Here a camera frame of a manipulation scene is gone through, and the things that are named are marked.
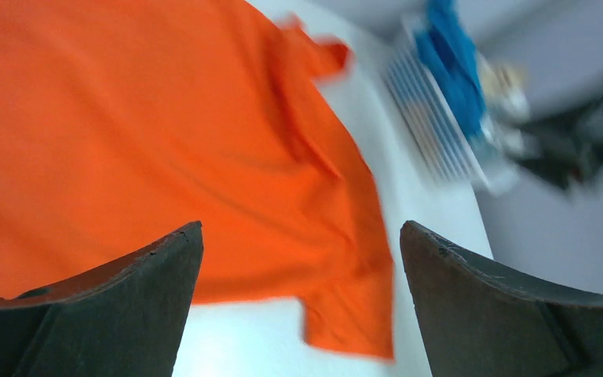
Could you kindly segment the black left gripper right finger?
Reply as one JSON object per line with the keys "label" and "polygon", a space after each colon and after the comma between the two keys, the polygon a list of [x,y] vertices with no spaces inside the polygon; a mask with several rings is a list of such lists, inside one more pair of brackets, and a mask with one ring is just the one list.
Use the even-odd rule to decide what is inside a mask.
{"label": "black left gripper right finger", "polygon": [[603,376],[603,295],[528,275],[415,221],[400,250],[435,376]]}

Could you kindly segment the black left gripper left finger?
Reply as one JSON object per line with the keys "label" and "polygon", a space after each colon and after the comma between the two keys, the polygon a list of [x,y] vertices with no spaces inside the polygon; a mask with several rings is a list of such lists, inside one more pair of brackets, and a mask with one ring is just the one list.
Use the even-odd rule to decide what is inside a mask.
{"label": "black left gripper left finger", "polygon": [[170,376],[203,258],[194,221],[55,284],[0,298],[0,376]]}

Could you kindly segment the orange t shirt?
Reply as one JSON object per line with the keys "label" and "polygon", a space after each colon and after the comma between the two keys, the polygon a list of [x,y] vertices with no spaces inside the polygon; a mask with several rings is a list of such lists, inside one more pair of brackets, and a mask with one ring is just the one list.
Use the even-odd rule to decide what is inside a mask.
{"label": "orange t shirt", "polygon": [[298,298],[393,358],[374,179],[316,82],[349,47],[245,1],[0,1],[0,297],[203,224],[195,303]]}

